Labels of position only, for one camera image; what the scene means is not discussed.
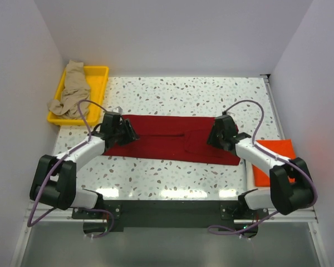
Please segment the dark red t shirt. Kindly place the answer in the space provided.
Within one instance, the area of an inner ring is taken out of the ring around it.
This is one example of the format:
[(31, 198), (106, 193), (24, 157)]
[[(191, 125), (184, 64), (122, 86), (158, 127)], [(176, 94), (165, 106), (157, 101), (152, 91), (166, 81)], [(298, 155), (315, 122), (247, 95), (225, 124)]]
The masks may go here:
[(207, 144), (213, 117), (125, 115), (139, 139), (115, 145), (105, 156), (237, 166), (240, 158)]

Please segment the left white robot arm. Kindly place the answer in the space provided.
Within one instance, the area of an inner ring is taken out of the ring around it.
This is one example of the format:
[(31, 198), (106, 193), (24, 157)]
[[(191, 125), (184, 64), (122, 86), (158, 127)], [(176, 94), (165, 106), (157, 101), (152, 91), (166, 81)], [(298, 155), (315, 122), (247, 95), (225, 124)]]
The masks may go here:
[(116, 112), (105, 113), (99, 130), (92, 131), (78, 145), (67, 152), (40, 158), (30, 189), (30, 199), (60, 210), (84, 208), (91, 218), (100, 217), (104, 213), (102, 195), (79, 189), (76, 185), (77, 172), (115, 145), (124, 146), (138, 139), (128, 118)]

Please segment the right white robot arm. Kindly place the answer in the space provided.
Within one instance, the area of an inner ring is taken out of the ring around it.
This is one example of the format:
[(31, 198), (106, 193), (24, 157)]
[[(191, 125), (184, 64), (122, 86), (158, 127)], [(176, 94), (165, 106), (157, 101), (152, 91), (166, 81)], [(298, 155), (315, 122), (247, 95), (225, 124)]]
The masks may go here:
[(238, 132), (229, 115), (216, 117), (207, 144), (230, 152), (269, 177), (268, 189), (253, 187), (238, 197), (237, 213), (248, 219), (259, 209), (276, 209), (282, 215), (314, 205), (317, 193), (306, 162), (290, 159)]

